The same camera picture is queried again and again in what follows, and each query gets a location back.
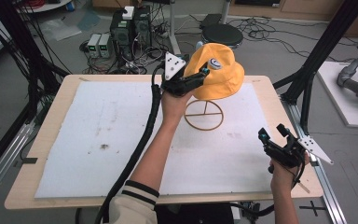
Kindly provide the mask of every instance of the power supply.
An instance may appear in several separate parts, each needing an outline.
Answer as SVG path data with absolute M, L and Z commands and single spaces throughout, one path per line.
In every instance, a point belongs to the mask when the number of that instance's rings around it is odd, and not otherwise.
M 100 49 L 98 48 L 98 43 L 100 42 L 101 35 L 92 35 L 87 48 L 89 49 L 89 56 L 91 58 L 100 57 Z
M 100 42 L 98 44 L 100 48 L 101 57 L 110 58 L 113 51 L 112 39 L 109 34 L 101 35 Z
M 133 20 L 124 20 L 122 10 L 117 10 L 113 14 L 112 23 L 110 25 L 110 35 L 112 36 L 113 46 L 119 59 L 123 56 L 127 61 L 133 61 L 131 45 L 134 39 L 134 33 Z
M 151 47 L 150 6 L 136 8 L 133 21 L 135 23 L 135 32 L 137 34 L 138 44 L 144 47 Z

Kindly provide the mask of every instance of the yellow hat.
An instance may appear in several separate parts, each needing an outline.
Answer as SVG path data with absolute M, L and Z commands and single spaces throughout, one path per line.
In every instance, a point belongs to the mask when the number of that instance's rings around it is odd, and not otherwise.
M 203 85 L 196 88 L 194 97 L 199 100 L 217 100 L 228 97 L 240 89 L 245 71 L 235 62 L 234 52 L 226 45 L 208 43 L 200 47 L 191 57 L 184 77 L 198 73 L 206 62 L 210 74 L 205 78 Z

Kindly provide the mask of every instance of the wooden board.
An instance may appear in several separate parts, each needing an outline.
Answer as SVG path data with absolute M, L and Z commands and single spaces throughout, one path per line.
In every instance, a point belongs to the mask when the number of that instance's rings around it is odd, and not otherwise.
M 28 153 L 27 158 L 37 158 L 37 162 L 35 164 L 22 165 L 19 175 L 5 200 L 5 208 L 35 209 L 101 206 L 104 197 L 36 199 L 34 196 L 42 178 L 48 154 L 57 139 L 59 130 L 70 105 L 74 101 L 76 90 L 80 83 L 84 81 L 150 83 L 150 78 L 150 75 L 71 75 L 66 77 Z M 157 76 L 156 82 L 160 82 L 160 76 Z M 265 76 L 245 76 L 244 82 L 253 85 L 271 131 L 271 136 L 275 139 L 277 144 L 284 146 L 285 140 L 275 127 L 279 123 L 284 124 L 291 130 L 293 130 L 293 127 L 282 107 L 276 91 L 272 87 L 271 81 Z M 297 185 L 292 191 L 292 197 L 311 198 L 322 196 L 323 189 L 310 165 L 306 167 L 303 177 L 301 178 L 301 183 L 303 183 L 309 191 Z M 266 199 L 272 199 L 270 192 L 161 195 L 158 198 L 158 203 L 215 203 Z

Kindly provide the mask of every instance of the black stool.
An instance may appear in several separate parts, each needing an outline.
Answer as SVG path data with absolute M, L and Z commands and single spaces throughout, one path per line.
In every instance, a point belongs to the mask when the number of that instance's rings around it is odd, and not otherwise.
M 218 43 L 236 49 L 243 40 L 242 32 L 227 24 L 214 24 L 203 28 L 201 41 L 203 44 Z

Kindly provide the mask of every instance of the electronic equipment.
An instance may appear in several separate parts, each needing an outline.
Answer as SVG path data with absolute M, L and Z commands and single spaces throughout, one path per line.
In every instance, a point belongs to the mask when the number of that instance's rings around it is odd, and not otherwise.
M 235 0 L 235 4 L 251 5 L 251 6 L 266 6 L 278 7 L 281 0 Z
M 133 17 L 134 7 L 124 7 L 123 20 L 130 21 Z
M 220 19 L 222 18 L 222 14 L 208 14 L 205 19 L 200 24 L 200 29 L 203 29 L 205 26 L 218 24 Z
M 113 52 L 113 44 L 109 34 L 101 35 L 98 47 L 100 48 L 101 57 L 110 58 Z
M 138 44 L 144 47 L 151 47 L 150 6 L 136 8 L 133 16 L 133 22 L 135 23 L 135 32 L 137 34 Z
M 123 10 L 115 11 L 110 25 L 110 35 L 112 36 L 113 47 L 119 60 L 122 60 L 122 57 L 124 57 L 127 61 L 133 61 L 131 46 L 135 38 L 134 34 L 133 21 L 123 20 Z
M 92 35 L 87 48 L 89 49 L 89 56 L 91 58 L 100 57 L 100 49 L 98 48 L 98 43 L 100 42 L 101 35 Z

